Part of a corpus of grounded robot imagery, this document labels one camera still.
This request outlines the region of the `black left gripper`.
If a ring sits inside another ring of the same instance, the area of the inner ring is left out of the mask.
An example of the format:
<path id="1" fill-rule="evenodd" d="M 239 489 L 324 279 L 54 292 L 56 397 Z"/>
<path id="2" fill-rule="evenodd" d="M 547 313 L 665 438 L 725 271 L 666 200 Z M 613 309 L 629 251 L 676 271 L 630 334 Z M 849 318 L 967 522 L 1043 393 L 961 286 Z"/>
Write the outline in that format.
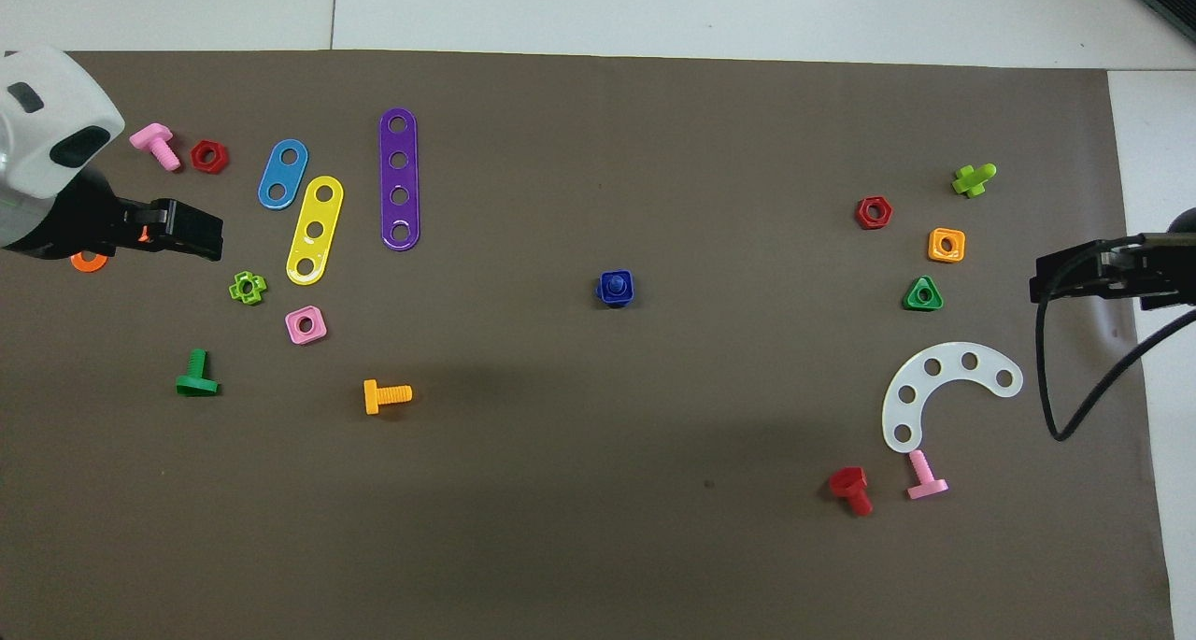
<path id="1" fill-rule="evenodd" d="M 181 201 L 121 201 L 104 175 L 81 170 L 33 227 L 4 238 L 5 251 L 37 260 L 65 260 L 77 252 L 114 256 L 121 245 L 135 251 L 171 249 L 220 262 L 222 219 Z"/>

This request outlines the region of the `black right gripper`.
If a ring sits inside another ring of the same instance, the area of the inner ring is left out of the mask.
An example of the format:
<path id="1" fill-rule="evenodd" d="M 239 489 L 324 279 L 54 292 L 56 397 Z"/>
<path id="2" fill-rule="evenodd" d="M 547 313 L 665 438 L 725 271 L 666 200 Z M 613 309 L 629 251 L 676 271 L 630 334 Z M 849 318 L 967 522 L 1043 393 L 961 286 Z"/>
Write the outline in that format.
<path id="1" fill-rule="evenodd" d="M 1142 251 L 1140 240 L 1106 240 L 1103 252 L 1098 244 L 1080 244 L 1035 258 L 1029 279 L 1029 299 L 1038 304 L 1046 299 L 1090 295 L 1102 289 L 1103 298 L 1140 298 L 1142 311 L 1195 305 L 1195 208 L 1183 211 L 1167 230 L 1147 233 L 1145 266 L 1163 285 L 1142 295 Z"/>

